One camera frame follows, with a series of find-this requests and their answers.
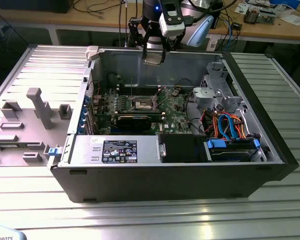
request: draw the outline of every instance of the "blue latch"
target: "blue latch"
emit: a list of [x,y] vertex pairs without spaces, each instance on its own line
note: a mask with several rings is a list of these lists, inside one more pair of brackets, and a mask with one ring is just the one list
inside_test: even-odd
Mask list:
[[88,97],[88,96],[84,96],[84,99],[83,99],[83,103],[86,105],[86,104],[88,104],[88,103],[90,103],[90,97]]
[[81,127],[81,126],[78,126],[78,128],[76,129],[76,132],[77,132],[78,134],[83,134],[83,133],[84,133],[84,128]]
[[254,143],[256,149],[259,149],[259,148],[260,148],[260,142],[259,142],[258,139],[253,140],[253,143]]
[[85,124],[85,118],[83,118],[83,117],[80,117],[80,119],[79,119],[79,125],[84,125]]
[[51,147],[48,151],[49,156],[59,156],[62,154],[62,147]]
[[86,109],[85,107],[83,107],[83,108],[81,109],[81,112],[84,113],[84,114],[86,114],[86,113],[88,112],[88,109]]
[[226,141],[223,139],[210,139],[207,142],[208,148],[213,149],[213,148],[226,148]]

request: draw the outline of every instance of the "chip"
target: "chip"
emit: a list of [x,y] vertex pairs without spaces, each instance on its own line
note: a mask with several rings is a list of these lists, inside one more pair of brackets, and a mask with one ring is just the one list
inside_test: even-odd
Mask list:
[[151,98],[135,98],[134,99],[135,109],[152,109],[152,99]]

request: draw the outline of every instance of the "blue cable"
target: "blue cable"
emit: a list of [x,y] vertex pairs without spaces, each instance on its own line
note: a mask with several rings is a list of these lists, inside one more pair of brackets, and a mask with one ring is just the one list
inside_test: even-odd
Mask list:
[[228,24],[229,31],[230,31],[230,36],[229,36],[228,42],[225,45],[225,50],[224,50],[224,51],[227,51],[228,47],[229,47],[230,40],[231,40],[231,36],[232,36],[232,29],[231,29],[230,23],[227,20],[225,20],[225,19],[222,19],[222,20]]
[[238,138],[238,135],[235,131],[235,126],[234,126],[234,122],[232,120],[232,118],[229,116],[229,115],[226,115],[226,114],[222,114],[220,117],[219,117],[219,120],[218,120],[218,128],[219,128],[219,132],[227,139],[227,140],[230,140],[230,137],[228,137],[228,135],[226,135],[224,133],[224,131],[222,130],[222,125],[221,125],[221,122],[222,122],[222,119],[223,118],[228,118],[229,120],[229,125],[230,125],[230,132],[231,132],[231,135],[234,139],[237,139]]

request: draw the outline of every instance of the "motherboard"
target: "motherboard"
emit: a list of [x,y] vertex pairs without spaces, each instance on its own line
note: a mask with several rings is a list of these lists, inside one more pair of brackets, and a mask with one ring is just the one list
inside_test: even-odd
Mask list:
[[94,131],[101,135],[191,134],[188,92],[177,87],[109,89],[93,97]]

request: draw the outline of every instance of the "small green circuit board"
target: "small green circuit board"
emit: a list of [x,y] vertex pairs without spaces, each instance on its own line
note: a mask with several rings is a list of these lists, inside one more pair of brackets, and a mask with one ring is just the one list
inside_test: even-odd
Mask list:
[[116,130],[116,126],[112,123],[112,120],[118,116],[116,109],[119,109],[121,115],[125,113],[133,115],[135,112],[140,113],[142,111],[145,111],[145,116],[151,116],[153,113],[165,113],[163,120],[152,121],[151,129],[149,132],[145,132],[146,135],[191,134],[183,111],[185,107],[184,95],[172,96],[173,91],[173,88],[165,88],[160,92],[156,99],[156,103],[159,106],[155,110],[136,109],[136,100],[149,100],[150,96],[133,95],[131,97],[129,95],[106,93],[102,102],[103,113],[96,115],[99,134],[120,134]]

